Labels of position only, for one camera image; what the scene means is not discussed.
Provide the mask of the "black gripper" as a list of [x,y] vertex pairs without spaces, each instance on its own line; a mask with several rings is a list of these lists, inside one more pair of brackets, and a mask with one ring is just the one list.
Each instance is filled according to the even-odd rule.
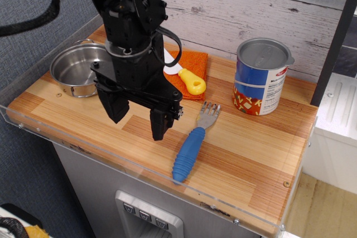
[[[155,30],[149,35],[134,34],[137,44],[122,31],[107,30],[105,49],[111,62],[92,64],[97,76],[99,99],[116,124],[129,110],[129,101],[150,108],[152,136],[162,140],[173,126],[173,117],[182,115],[182,94],[163,74],[165,66],[163,36],[180,44],[180,39],[169,30]],[[168,64],[173,67],[180,60],[177,55]]]

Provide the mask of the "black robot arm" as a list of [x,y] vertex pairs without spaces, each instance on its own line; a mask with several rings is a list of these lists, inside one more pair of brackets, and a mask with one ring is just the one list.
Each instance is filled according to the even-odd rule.
[[[165,67],[163,37],[177,36],[163,28],[167,20],[163,0],[92,0],[101,15],[107,39],[105,49],[111,61],[93,63],[99,99],[108,116],[119,122],[133,101],[150,109],[154,140],[162,140],[182,114],[182,94],[163,74]],[[1,35],[9,36],[41,27],[53,21],[60,0],[52,0],[38,17],[2,26]]]

